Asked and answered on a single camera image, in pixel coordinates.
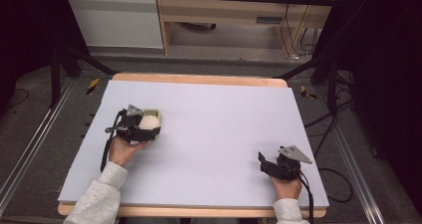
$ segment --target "white cabinet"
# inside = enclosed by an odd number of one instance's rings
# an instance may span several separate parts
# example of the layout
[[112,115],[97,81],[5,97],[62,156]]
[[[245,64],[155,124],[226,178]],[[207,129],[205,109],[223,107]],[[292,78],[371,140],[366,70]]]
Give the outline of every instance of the white cabinet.
[[156,0],[69,0],[88,46],[162,49]]

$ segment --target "person's right hand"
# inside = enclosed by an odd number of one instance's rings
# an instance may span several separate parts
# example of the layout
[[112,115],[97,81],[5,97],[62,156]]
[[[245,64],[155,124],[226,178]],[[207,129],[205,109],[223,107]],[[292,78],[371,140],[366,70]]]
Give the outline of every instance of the person's right hand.
[[124,167],[133,158],[136,152],[144,148],[147,144],[147,141],[142,141],[138,144],[129,144],[117,135],[112,139],[108,160]]
[[277,199],[293,198],[298,199],[301,194],[302,183],[297,178],[292,181],[283,181],[278,178],[270,176],[273,182],[274,188],[276,189]]

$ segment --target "gray sleeve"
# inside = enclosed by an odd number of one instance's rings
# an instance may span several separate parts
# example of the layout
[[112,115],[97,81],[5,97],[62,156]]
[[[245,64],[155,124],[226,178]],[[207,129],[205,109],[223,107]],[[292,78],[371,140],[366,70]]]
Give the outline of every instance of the gray sleeve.
[[119,190],[126,176],[126,169],[108,162],[64,223],[113,223],[120,204]]
[[297,199],[280,199],[273,205],[277,216],[277,224],[309,224],[302,217]]

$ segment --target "person's left hand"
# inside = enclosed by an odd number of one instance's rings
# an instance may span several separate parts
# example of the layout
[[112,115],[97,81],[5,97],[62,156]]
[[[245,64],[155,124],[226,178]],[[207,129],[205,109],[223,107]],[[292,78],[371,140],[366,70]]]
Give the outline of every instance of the person's left hand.
[[138,144],[129,144],[117,135],[111,141],[108,160],[124,167],[130,162],[136,152],[143,149],[147,144],[147,141],[142,141]]

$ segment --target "wooden table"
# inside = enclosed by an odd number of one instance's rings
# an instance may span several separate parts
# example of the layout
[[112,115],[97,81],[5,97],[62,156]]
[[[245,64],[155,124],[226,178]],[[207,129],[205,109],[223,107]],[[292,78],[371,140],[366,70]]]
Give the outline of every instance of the wooden table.
[[[281,87],[286,88],[287,83],[279,79],[264,79],[254,77],[217,77],[217,76],[191,76],[191,75],[159,75],[159,74],[126,74],[115,75],[116,81],[134,82],[159,82],[159,83],[184,83],[184,84],[207,84],[224,86],[255,86],[255,87]],[[60,203],[59,213],[69,215],[75,203]],[[314,217],[323,217],[325,208],[315,208]],[[304,217],[309,216],[308,209],[302,209]],[[239,217],[260,218],[275,217],[271,209],[245,209],[245,208],[192,208],[192,207],[151,207],[151,206],[125,206],[118,208],[117,216],[136,217]]]

